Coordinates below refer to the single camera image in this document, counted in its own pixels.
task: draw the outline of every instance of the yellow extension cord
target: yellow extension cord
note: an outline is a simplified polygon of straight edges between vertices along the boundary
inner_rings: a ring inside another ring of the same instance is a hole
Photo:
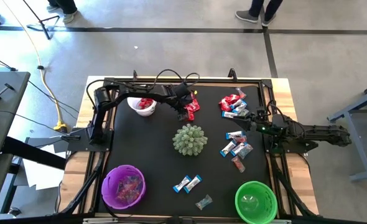
[[[37,55],[37,61],[39,63],[39,66],[42,66],[41,64],[41,59],[40,59],[40,55],[39,55],[39,51],[37,50],[37,48],[35,47],[35,44],[32,40],[32,38],[30,37],[28,31],[26,30],[26,28],[22,25],[22,23],[20,22],[20,20],[16,17],[16,15],[14,14],[14,12],[12,12],[11,8],[8,6],[8,4],[2,0],[3,3],[6,5],[6,7],[9,9],[9,11],[12,13],[12,15],[15,17],[15,19],[17,20],[17,22],[21,25],[21,27],[23,28],[24,32],[26,33],[27,37],[29,38],[30,42],[32,43],[33,45],[33,48],[35,50],[35,53]],[[44,84],[45,88],[48,90],[49,94],[52,96],[53,99],[55,99],[53,102],[55,103],[55,107],[57,109],[57,113],[58,113],[58,123],[55,127],[53,127],[54,130],[57,130],[57,131],[61,131],[62,128],[64,129],[67,129],[67,126],[66,124],[63,122],[62,120],[62,115],[60,113],[60,108],[59,108],[59,104],[58,104],[58,101],[56,101],[56,97],[55,95],[52,93],[51,89],[48,87],[47,83],[45,82],[45,77],[44,77],[44,72],[42,71],[42,69],[39,69],[40,70],[40,74],[41,74],[41,81],[42,81],[42,84]]]

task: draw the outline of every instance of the succulent plant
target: succulent plant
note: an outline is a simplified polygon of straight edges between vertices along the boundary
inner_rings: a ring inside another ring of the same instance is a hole
[[[201,127],[187,124],[177,131],[174,141],[174,148],[182,155],[197,156],[207,144],[207,137],[204,137],[204,131]]]

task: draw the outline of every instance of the purple plastic bin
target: purple plastic bin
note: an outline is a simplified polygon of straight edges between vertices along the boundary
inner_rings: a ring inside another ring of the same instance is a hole
[[[143,187],[138,198],[129,205],[123,205],[119,200],[116,199],[116,192],[119,186],[119,181],[127,175],[139,175],[142,179]],[[122,210],[131,207],[138,203],[145,194],[146,185],[145,178],[139,169],[131,165],[121,165],[109,172],[106,178],[103,180],[101,194],[102,198],[107,205],[114,209]]]

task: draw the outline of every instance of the gray floor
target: gray floor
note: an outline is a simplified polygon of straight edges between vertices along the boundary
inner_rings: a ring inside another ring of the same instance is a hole
[[[5,1],[24,24],[35,21],[21,1]],[[28,2],[42,18],[49,16],[45,1]],[[68,26],[259,29],[260,24],[235,19],[234,11],[249,4],[239,0],[77,0],[81,14]],[[2,2],[0,14],[5,26],[18,25]],[[367,1],[285,0],[270,29],[367,30]],[[41,32],[30,34],[47,67],[51,89],[75,108],[80,106],[88,75],[131,75],[134,69],[140,75],[155,75],[173,68],[183,74],[225,77],[233,67],[241,77],[271,77],[263,34],[56,32],[51,41]],[[277,74],[290,81],[301,123],[327,124],[328,115],[367,88],[367,35],[271,34],[270,38]],[[0,58],[29,71],[32,82],[41,86],[25,33],[0,31]],[[19,113],[49,126],[57,119],[54,105],[30,85]],[[70,126],[75,124],[75,118],[67,114],[63,118]],[[10,132],[20,140],[54,134],[20,118]],[[352,183],[348,178],[363,171],[355,147],[320,143],[309,153],[309,162],[320,214],[367,222],[367,181]],[[53,212],[56,194],[56,189],[36,192],[19,187],[12,205],[22,209],[21,217],[46,215]]]

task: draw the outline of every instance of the green basket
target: green basket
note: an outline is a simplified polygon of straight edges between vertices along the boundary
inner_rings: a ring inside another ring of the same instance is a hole
[[[244,183],[235,196],[236,211],[250,224],[270,223],[277,213],[277,200],[273,191],[263,183]]]

